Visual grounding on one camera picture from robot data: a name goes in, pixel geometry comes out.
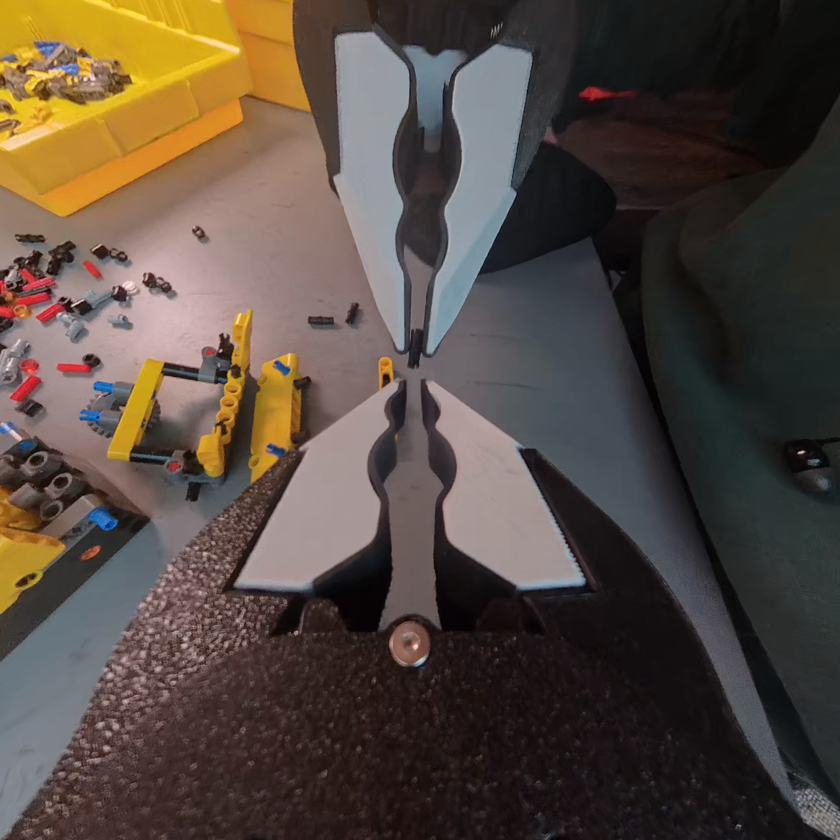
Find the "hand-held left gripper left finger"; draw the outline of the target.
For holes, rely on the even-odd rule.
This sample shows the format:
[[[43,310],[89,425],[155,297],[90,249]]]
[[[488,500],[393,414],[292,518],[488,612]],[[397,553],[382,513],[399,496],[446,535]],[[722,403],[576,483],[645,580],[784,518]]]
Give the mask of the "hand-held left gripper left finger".
[[[393,564],[385,481],[396,466],[405,410],[406,382],[393,381],[303,445],[235,589],[325,595],[369,585],[388,592]]]

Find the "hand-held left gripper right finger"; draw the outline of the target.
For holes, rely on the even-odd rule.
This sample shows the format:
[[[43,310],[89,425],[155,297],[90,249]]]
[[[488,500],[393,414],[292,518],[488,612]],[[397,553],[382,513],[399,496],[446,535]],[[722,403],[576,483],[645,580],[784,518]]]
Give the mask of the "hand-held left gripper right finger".
[[[421,397],[444,546],[516,592],[584,588],[519,442],[434,381],[422,382]]]

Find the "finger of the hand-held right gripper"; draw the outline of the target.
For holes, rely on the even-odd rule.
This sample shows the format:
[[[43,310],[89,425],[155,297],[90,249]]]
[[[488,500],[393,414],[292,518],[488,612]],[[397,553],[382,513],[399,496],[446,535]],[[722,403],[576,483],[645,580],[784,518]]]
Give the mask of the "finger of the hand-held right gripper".
[[[464,306],[516,196],[513,175],[532,53],[494,45],[448,87],[442,251],[428,284],[423,354],[435,355]]]
[[[337,35],[334,53],[339,170],[333,183],[394,350],[406,354],[412,286],[403,254],[401,153],[417,126],[415,72],[379,26]]]

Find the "yellow lego panel with pins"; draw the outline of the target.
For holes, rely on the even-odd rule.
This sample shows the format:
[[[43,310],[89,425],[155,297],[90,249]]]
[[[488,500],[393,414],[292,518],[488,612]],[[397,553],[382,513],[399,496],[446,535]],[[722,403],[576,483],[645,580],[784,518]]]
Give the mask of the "yellow lego panel with pins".
[[[295,353],[286,353],[261,366],[250,433],[251,484],[303,441],[302,390],[308,383],[309,378],[299,372]]]

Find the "lego axle and gear assembly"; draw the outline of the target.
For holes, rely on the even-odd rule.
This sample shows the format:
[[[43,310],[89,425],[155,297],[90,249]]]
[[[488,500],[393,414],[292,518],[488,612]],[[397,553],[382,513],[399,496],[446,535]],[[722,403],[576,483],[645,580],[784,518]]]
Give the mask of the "lego axle and gear assembly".
[[[252,309],[238,313],[231,331],[219,334],[217,346],[203,348],[197,367],[146,360],[133,382],[95,381],[95,397],[79,419],[109,440],[108,459],[161,468],[170,482],[185,487],[188,501],[196,501],[205,487],[222,485],[248,379],[253,315]],[[160,420],[161,388],[167,380],[219,388],[212,429],[194,448],[145,444]]]

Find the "yellow lego robot body model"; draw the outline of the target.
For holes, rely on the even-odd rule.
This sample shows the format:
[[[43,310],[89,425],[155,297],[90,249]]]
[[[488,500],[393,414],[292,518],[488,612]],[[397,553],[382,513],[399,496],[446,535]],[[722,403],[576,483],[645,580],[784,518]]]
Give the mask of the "yellow lego robot body model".
[[[150,521],[89,464],[2,422],[1,659]]]

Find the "pile of small lego pins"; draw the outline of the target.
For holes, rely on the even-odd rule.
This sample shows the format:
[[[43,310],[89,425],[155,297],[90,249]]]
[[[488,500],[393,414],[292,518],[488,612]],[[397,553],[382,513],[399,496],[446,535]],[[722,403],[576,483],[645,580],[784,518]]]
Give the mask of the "pile of small lego pins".
[[[43,385],[40,362],[33,355],[32,342],[18,325],[57,323],[68,341],[78,344],[102,309],[114,307],[107,323],[115,329],[129,330],[133,324],[125,311],[142,289],[164,299],[174,299],[176,290],[162,276],[144,272],[140,282],[125,280],[111,287],[67,294],[58,288],[57,281],[61,272],[75,263],[77,245],[66,240],[43,252],[38,249],[46,244],[41,234],[16,234],[15,239],[34,248],[2,268],[2,408],[10,408],[21,417],[40,418],[46,410],[38,400]]]

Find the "heap of mixed lego parts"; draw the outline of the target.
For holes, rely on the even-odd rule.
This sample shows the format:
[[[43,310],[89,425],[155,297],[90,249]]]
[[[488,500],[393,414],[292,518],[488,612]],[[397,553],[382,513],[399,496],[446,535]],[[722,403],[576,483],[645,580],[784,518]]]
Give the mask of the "heap of mixed lego parts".
[[[133,84],[121,61],[55,40],[35,40],[1,56],[2,141],[42,127],[59,109],[81,109]]]

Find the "yellow plastic bin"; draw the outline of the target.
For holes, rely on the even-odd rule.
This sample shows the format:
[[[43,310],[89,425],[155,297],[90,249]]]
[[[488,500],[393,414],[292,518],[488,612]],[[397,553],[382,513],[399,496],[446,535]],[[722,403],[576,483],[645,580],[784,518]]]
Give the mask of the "yellow plastic bin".
[[[293,43],[292,1],[227,1],[253,82],[251,96],[309,112]]]
[[[66,217],[242,121],[250,91],[244,47],[226,2],[2,2],[2,56],[36,40],[118,60],[132,83],[86,105],[16,102],[2,133],[2,187]]]

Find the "black round device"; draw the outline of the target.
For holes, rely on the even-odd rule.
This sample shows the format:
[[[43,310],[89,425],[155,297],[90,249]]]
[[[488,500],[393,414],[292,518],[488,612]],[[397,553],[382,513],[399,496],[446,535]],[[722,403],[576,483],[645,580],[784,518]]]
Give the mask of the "black round device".
[[[838,444],[839,437],[799,438],[782,444],[784,464],[805,493],[823,496],[837,492],[838,472],[826,448]]]

